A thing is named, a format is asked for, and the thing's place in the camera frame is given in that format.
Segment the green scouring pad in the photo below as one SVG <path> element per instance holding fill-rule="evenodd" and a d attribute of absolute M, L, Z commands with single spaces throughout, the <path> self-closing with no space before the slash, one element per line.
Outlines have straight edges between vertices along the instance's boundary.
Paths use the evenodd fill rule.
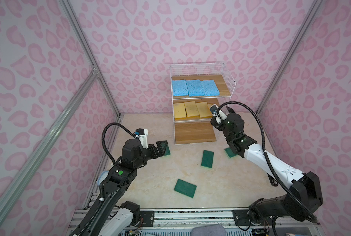
<path fill-rule="evenodd" d="M 178 179 L 174 187 L 174 191 L 190 198 L 194 198 L 197 186 L 186 182 L 184 180 Z"/>
<path fill-rule="evenodd" d="M 170 148 L 169 148 L 169 144 L 167 141 L 161 141 L 161 147 L 163 150 L 163 156 L 168 156 L 170 155 Z"/>

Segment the small yellow sponge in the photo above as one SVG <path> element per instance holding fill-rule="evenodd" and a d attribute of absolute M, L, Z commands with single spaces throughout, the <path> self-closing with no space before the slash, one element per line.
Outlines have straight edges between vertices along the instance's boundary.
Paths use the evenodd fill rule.
<path fill-rule="evenodd" d="M 183 119 L 187 117 L 184 103 L 175 103 L 173 105 L 174 119 Z"/>

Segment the blue sponge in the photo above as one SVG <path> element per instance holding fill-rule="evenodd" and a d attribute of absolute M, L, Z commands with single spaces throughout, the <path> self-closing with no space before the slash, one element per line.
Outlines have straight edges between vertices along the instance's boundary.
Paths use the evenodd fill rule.
<path fill-rule="evenodd" d="M 187 80 L 186 85 L 187 85 L 189 97 L 198 97 L 198 96 L 205 95 L 205 92 L 200 80 Z"/>
<path fill-rule="evenodd" d="M 216 86 L 214 80 L 202 80 L 202 88 L 204 91 L 204 96 L 219 96 L 220 91 Z"/>
<path fill-rule="evenodd" d="M 172 81 L 173 96 L 188 96 L 189 91 L 187 88 L 186 80 L 173 80 Z"/>

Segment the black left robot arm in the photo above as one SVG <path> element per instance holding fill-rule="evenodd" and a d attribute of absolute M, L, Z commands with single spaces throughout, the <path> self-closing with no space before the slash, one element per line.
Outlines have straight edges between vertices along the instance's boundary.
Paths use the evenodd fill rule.
<path fill-rule="evenodd" d="M 165 155 L 167 141 L 157 141 L 144 148 L 139 139 L 129 139 L 122 148 L 120 161 L 109 170 L 99 186 L 100 194 L 72 236 L 96 236 L 110 216 L 118 200 L 136 178 L 138 169 L 151 159 Z"/>

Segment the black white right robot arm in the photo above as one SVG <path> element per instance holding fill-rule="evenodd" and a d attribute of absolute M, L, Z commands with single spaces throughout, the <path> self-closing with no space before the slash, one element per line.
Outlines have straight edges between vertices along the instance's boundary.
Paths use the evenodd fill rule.
<path fill-rule="evenodd" d="M 297 221 L 317 223 L 314 213 L 323 204 L 320 178 L 291 167 L 267 152 L 253 138 L 244 133 L 244 120 L 231 112 L 212 110 L 211 125 L 223 132 L 231 153 L 247 159 L 264 170 L 273 186 L 280 185 L 285 195 L 258 199 L 249 206 L 248 215 L 254 224 L 268 217 L 290 216 Z"/>

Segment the green sponge right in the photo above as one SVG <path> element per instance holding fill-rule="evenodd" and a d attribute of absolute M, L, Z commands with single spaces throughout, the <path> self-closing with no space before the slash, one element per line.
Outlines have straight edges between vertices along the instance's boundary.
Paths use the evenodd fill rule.
<path fill-rule="evenodd" d="M 224 152 L 226 153 L 226 155 L 227 155 L 228 158 L 233 158 L 233 157 L 236 157 L 236 156 L 237 156 L 237 154 L 234 153 L 234 152 L 231 150 L 230 147 L 224 149 Z"/>

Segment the green sponge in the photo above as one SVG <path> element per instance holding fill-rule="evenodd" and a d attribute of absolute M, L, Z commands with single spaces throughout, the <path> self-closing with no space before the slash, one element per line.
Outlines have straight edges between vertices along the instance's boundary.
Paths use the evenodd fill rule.
<path fill-rule="evenodd" d="M 212 169 L 214 160 L 214 152 L 209 150 L 203 151 L 201 166 Z"/>
<path fill-rule="evenodd" d="M 226 153 L 226 155 L 227 155 L 228 158 L 233 158 L 233 157 L 236 157 L 236 156 L 237 156 L 237 154 L 234 153 L 234 152 L 231 150 L 230 147 L 224 149 L 224 152 Z"/>

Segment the green sponge middle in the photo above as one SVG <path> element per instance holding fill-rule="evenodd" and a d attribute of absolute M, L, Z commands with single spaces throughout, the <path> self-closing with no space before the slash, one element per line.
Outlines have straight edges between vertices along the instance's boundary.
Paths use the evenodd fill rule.
<path fill-rule="evenodd" d="M 214 160 L 214 152 L 209 150 L 203 151 L 201 166 L 212 169 Z"/>

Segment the green scouring pad front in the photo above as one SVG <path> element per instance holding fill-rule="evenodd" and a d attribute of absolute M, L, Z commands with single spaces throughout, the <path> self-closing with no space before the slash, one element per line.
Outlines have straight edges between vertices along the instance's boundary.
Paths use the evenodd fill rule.
<path fill-rule="evenodd" d="M 186 182 L 184 180 L 178 179 L 174 187 L 174 191 L 190 198 L 194 198 L 197 186 Z"/>

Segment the light blue kitchen timer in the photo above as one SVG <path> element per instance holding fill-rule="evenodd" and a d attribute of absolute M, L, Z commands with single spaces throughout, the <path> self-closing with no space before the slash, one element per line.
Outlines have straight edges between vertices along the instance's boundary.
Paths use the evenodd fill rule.
<path fill-rule="evenodd" d="M 98 184 L 98 186 L 100 186 L 101 183 L 107 178 L 108 174 L 109 174 L 109 171 L 103 171 L 103 172 L 101 173 L 101 175 L 100 175 L 100 176 L 98 177 L 98 179 L 97 179 L 97 184 Z"/>

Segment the grey chair back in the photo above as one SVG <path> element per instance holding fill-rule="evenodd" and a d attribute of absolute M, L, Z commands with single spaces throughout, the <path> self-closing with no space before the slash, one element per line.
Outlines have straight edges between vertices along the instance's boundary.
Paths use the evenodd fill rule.
<path fill-rule="evenodd" d="M 190 236 L 226 236 L 226 230 L 218 224 L 206 225 L 194 228 Z"/>

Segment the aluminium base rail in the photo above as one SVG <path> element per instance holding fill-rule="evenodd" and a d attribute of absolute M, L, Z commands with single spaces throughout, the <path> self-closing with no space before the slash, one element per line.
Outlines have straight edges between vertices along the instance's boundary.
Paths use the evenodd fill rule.
<path fill-rule="evenodd" d="M 190 236 L 199 227 L 220 225 L 227 236 L 323 236 L 322 226 L 291 217 L 272 217 L 259 225 L 249 223 L 246 208 L 143 209 L 141 222 L 120 236 Z"/>

